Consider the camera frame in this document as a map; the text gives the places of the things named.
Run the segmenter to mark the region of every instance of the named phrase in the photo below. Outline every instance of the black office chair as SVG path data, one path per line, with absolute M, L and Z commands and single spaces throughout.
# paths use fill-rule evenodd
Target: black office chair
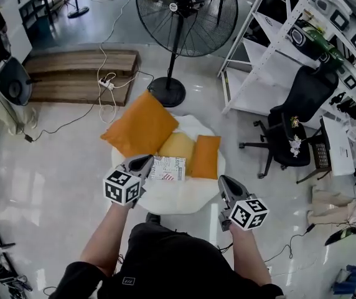
M 255 121 L 254 126 L 260 126 L 264 135 L 261 141 L 267 143 L 240 143 L 239 148 L 246 146 L 268 148 L 268 160 L 264 173 L 259 173 L 258 178 L 264 178 L 271 166 L 272 158 L 281 164 L 281 169 L 288 166 L 301 167 L 311 162 L 307 141 L 301 143 L 300 152 L 294 157 L 290 152 L 289 140 L 294 135 L 300 139 L 307 138 L 304 127 L 291 127 L 291 117 L 297 116 L 300 122 L 309 121 L 321 105 L 333 94 L 339 84 L 339 78 L 335 72 L 329 72 L 323 67 L 314 70 L 310 67 L 301 67 L 293 82 L 286 101 L 271 109 L 268 115 L 269 128 L 266 129 L 261 121 Z

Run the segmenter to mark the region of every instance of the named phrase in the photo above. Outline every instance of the tiled floor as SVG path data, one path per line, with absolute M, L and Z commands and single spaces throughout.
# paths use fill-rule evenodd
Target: tiled floor
M 75 19 L 67 17 L 67 14 L 74 8 L 66 5 L 60 10 L 58 18 L 54 17 L 54 27 L 47 27 L 46 18 L 39 21 L 40 31 L 32 41 L 33 47 L 35 49 L 46 49 L 55 46 L 65 47 L 82 43 L 102 42 L 108 37 L 113 22 L 120 15 L 121 8 L 127 1 L 78 0 L 79 7 L 88 6 L 90 11 Z M 221 49 L 214 52 L 215 55 L 224 57 L 228 54 L 233 43 L 232 39 L 236 37 L 236 33 L 246 19 L 252 2 L 254 0 L 238 0 L 239 15 L 235 32 Z M 156 41 L 145 30 L 139 19 L 135 0 L 131 0 L 124 7 L 123 15 L 108 41 L 124 44 L 156 44 Z
M 165 70 L 156 70 L 152 61 L 143 61 L 141 69 L 155 77 L 165 75 Z M 266 161 L 266 151 L 240 150 L 238 142 L 259 140 L 260 130 L 253 127 L 253 121 L 260 116 L 235 110 L 221 115 L 222 86 L 214 70 L 197 75 L 177 69 L 174 77 L 186 86 L 187 96 L 184 103 L 171 112 L 193 114 L 221 135 L 220 148 L 227 161 L 227 175 L 237 178 L 250 192 L 262 197 L 271 209 L 267 222 L 255 231 L 264 259 L 280 252 L 290 236 L 306 230 L 311 185 L 354 195 L 354 181 L 350 176 L 327 176 L 319 183 L 313 179 L 296 185 L 296 179 L 307 174 L 312 166 L 282 171 L 273 163 L 269 175 L 263 180 L 257 179 L 256 174 Z M 130 103 L 148 83 L 145 75 L 137 78 Z M 43 128 L 52 131 L 84 114 L 89 105 L 44 104 L 38 109 L 39 127 L 29 131 L 33 136 Z M 27 275 L 34 288 L 31 298 L 42 298 L 44 287 L 58 284 L 66 265 L 78 258 L 110 205 L 101 190 L 101 179 L 111 166 L 110 145 L 99 138 L 106 129 L 95 107 L 82 120 L 56 134 L 45 133 L 32 144 L 21 136 L 11 137 L 6 131 L 1 135 L 0 232 L 5 241 L 17 243 L 11 249 L 12 258 L 18 271 Z M 219 197 L 214 201 L 221 203 Z M 162 223 L 207 238 L 209 207 L 192 215 L 165 216 Z M 146 211 L 140 207 L 130 212 L 122 254 L 131 228 L 142 222 L 145 215 Z M 356 236 L 324 247 L 332 229 L 319 226 L 303 238 L 296 237 L 292 259 L 288 258 L 286 249 L 268 263 L 273 282 L 282 287 L 288 298 L 329 298 L 329 288 L 339 269 L 346 264 L 356 265 Z M 218 244 L 225 247 L 230 240 L 230 233 L 218 228 Z M 226 253 L 226 258 L 232 263 L 232 251 Z

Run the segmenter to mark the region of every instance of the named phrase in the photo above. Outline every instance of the round black base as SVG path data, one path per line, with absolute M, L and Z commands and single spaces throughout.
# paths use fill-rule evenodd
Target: round black base
M 149 84 L 148 89 L 164 107 L 176 107 L 185 100 L 185 87 L 178 80 L 171 78 L 170 88 L 166 89 L 167 79 L 167 77 L 155 79 Z
M 78 11 L 74 10 L 74 11 L 72 11 L 72 12 L 69 12 L 69 13 L 67 14 L 67 17 L 68 17 L 68 18 L 79 17 L 79 16 L 81 16 L 82 14 L 87 13 L 89 10 L 90 10 L 89 7 L 82 7 L 82 8 L 81 8 L 80 10 L 78 10 Z

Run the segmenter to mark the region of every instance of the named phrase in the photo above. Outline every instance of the wooden pallet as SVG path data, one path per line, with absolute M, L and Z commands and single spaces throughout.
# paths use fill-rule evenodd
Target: wooden pallet
M 133 78 L 138 63 L 138 53 L 129 50 L 106 50 L 108 59 L 100 70 L 100 77 L 116 73 L 115 87 Z M 25 68 L 33 83 L 32 102 L 98 103 L 96 73 L 105 56 L 100 50 L 64 52 L 33 57 Z M 131 85 L 113 90 L 117 106 L 125 106 Z M 101 101 L 114 105 L 111 92 L 103 92 Z

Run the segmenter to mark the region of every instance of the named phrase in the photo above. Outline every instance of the newspaper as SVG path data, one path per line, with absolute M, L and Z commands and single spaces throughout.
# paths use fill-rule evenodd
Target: newspaper
M 184 181 L 185 162 L 185 158 L 155 156 L 149 178 L 163 179 L 165 181 Z

